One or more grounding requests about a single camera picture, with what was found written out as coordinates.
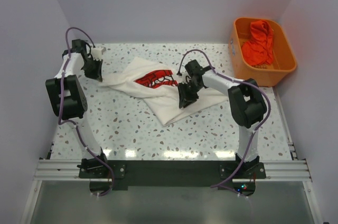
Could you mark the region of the white coca-cola t shirt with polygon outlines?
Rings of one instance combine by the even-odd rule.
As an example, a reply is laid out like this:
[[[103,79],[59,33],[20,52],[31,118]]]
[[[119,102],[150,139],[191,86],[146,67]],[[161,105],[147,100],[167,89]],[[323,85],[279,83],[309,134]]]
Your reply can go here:
[[[103,76],[100,85],[143,99],[163,126],[227,100],[224,94],[207,88],[199,91],[197,102],[180,108],[178,84],[187,80],[165,64],[136,57],[123,72]]]

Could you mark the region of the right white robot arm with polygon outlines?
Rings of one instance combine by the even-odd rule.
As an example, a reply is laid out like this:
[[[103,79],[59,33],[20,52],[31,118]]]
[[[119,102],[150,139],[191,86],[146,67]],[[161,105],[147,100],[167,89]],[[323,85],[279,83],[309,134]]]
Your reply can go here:
[[[264,101],[264,95],[253,79],[224,76],[211,66],[200,66],[196,60],[187,63],[185,69],[188,80],[178,84],[179,107],[186,108],[195,103],[203,88],[217,90],[228,97],[232,118],[239,126],[235,171],[239,177],[247,178],[259,163],[258,128],[264,122],[265,114],[270,112],[270,103]]]

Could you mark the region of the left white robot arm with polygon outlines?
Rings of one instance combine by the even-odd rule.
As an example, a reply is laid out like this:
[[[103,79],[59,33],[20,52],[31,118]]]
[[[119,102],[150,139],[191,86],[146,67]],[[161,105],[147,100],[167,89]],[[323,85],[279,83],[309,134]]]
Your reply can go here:
[[[69,125],[80,146],[80,168],[90,169],[96,177],[103,178],[109,173],[109,164],[90,128],[88,102],[78,79],[83,72],[88,79],[102,82],[102,50],[76,39],[71,42],[70,51],[64,50],[62,58],[59,72],[45,82],[53,112],[59,125]]]

